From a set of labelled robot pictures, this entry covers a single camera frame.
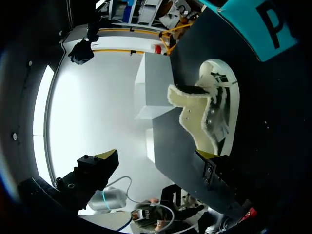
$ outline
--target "shelf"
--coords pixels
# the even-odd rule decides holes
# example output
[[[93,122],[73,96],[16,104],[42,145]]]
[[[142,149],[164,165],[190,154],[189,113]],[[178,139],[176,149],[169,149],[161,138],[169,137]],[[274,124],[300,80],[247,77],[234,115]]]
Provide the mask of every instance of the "shelf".
[[[158,5],[156,6],[155,13],[154,13],[154,15],[153,15],[153,17],[152,17],[151,22],[148,24],[148,26],[152,26],[152,24],[153,24],[153,22],[154,22],[154,20],[155,20],[157,11],[158,11],[158,9],[159,9],[161,3],[162,3],[162,0],[160,0],[159,3],[158,3]]]
[[[137,4],[137,0],[134,0],[134,1],[133,1],[133,5],[132,5],[132,7],[131,7],[131,12],[130,12],[130,16],[129,16],[129,21],[128,21],[128,23],[131,23],[131,22],[132,22],[132,17],[133,17],[133,14],[134,14],[134,12],[135,12],[136,4]]]
[[[111,20],[117,10],[117,0],[111,0],[108,7],[108,19]]]

